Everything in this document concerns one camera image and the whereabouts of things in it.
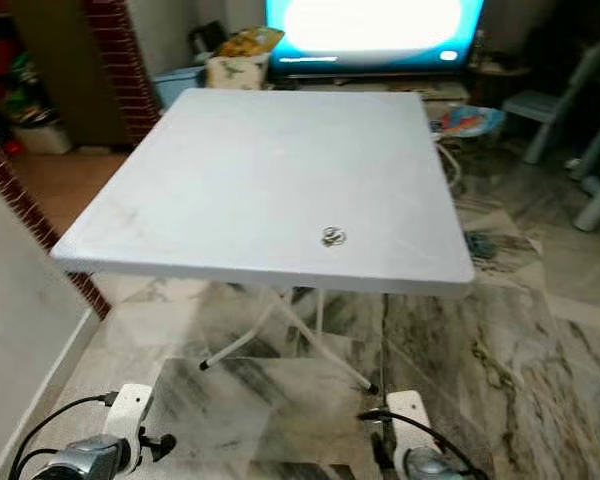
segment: white wall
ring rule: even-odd
[[[191,65],[187,36],[198,25],[194,0],[127,0],[127,9],[150,76]]]
[[[486,0],[481,26],[488,50],[519,53],[528,35],[551,15],[557,0]]]
[[[245,27],[265,24],[265,0],[224,0],[226,27],[237,32]]]
[[[50,382],[64,383],[56,374],[90,312],[0,197],[0,461]]]
[[[198,20],[206,25],[220,20],[228,33],[264,25],[265,0],[193,0]]]

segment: tv screen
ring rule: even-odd
[[[460,70],[484,0],[267,0],[278,75]]]

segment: table top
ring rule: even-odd
[[[51,254],[71,271],[386,293],[461,295],[474,277],[412,93],[187,90]]]

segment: clutter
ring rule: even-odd
[[[491,260],[496,256],[496,245],[483,233],[466,232],[464,238],[472,258]]]
[[[189,34],[189,45],[196,57],[204,54],[212,56],[228,39],[222,24],[215,21],[193,30]]]
[[[14,138],[11,122],[0,113],[0,145],[9,155],[16,155],[24,151],[22,144]]]
[[[28,127],[58,119],[27,52],[15,57],[7,74],[0,75],[0,111],[14,124]]]
[[[13,133],[30,153],[62,155],[71,150],[71,140],[58,122],[40,127],[14,127]]]
[[[284,32],[268,27],[242,30],[207,60],[207,87],[261,90],[271,51],[283,36]]]
[[[504,113],[500,110],[463,106],[440,119],[440,130],[444,137],[479,137],[498,128],[503,120]]]

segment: tv stand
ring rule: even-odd
[[[454,77],[286,79],[275,88],[316,92],[415,92],[422,97],[430,120],[438,120],[453,107],[469,101],[468,91]]]

